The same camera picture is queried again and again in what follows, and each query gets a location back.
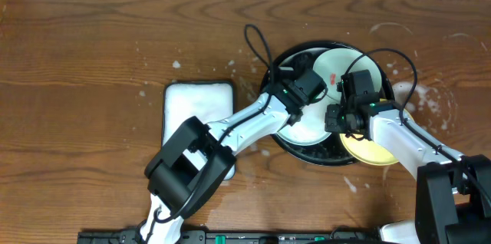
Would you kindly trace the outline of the mint plate small red stain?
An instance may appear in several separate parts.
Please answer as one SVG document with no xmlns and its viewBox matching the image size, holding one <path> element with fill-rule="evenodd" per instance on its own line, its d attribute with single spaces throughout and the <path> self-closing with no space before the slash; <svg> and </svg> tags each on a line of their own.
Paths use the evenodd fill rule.
<svg viewBox="0 0 491 244">
<path fill-rule="evenodd" d="M 328 94 L 333 101 L 339 102 L 341 93 L 336 90 L 336 84 L 341 81 L 341 76 L 346 72 L 350 64 L 362 55 L 361 52 L 350 48 L 334 48 L 322 54 L 315 60 L 313 70 L 320 75 L 328 86 Z M 376 91 L 381 90 L 381 73 L 377 65 L 364 56 L 350 69 L 350 72 L 369 70 Z"/>
</svg>

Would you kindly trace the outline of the yellow plate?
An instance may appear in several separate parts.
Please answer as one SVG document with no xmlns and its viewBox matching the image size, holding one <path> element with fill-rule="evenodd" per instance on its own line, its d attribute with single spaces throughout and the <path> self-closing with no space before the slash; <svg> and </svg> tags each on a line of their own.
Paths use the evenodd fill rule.
<svg viewBox="0 0 491 244">
<path fill-rule="evenodd" d="M 398 162 L 397 158 L 388 150 L 371 140 L 357 140 L 361 135 L 347 137 L 339 135 L 342 145 L 355 159 L 374 166 L 388 166 Z"/>
</svg>

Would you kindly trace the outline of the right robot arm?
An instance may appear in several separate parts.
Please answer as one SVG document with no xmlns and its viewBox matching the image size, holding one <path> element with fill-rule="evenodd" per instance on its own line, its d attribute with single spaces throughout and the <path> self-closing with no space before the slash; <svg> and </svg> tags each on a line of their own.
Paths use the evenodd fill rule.
<svg viewBox="0 0 491 244">
<path fill-rule="evenodd" d="M 431 136 L 396 101 L 363 94 L 330 104 L 325 129 L 360 134 L 391 153 L 417 182 L 414 229 L 421 243 L 490 241 L 490 160 L 467 157 Z"/>
</svg>

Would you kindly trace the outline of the mint plate long red stain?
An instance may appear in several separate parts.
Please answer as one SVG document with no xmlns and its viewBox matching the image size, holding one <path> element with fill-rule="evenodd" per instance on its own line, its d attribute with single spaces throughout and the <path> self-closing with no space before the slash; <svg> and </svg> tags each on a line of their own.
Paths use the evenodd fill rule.
<svg viewBox="0 0 491 244">
<path fill-rule="evenodd" d="M 301 120 L 294 125 L 285 125 L 276 135 L 299 146 L 310 146 L 326 140 L 331 135 L 325 130 L 327 106 L 336 103 L 336 100 L 324 97 L 318 103 L 303 107 Z"/>
</svg>

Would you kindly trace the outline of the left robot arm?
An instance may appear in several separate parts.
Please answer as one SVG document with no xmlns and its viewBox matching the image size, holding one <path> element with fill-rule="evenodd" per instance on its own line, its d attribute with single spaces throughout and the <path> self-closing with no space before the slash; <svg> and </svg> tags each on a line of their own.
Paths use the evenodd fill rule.
<svg viewBox="0 0 491 244">
<path fill-rule="evenodd" d="M 183 221 L 208 202 L 256 140 L 293 125 L 305 106 L 319 101 L 325 83 L 317 79 L 270 82 L 251 105 L 222 120 L 186 119 L 144 170 L 151 207 L 140 228 L 145 243 L 175 243 Z"/>
</svg>

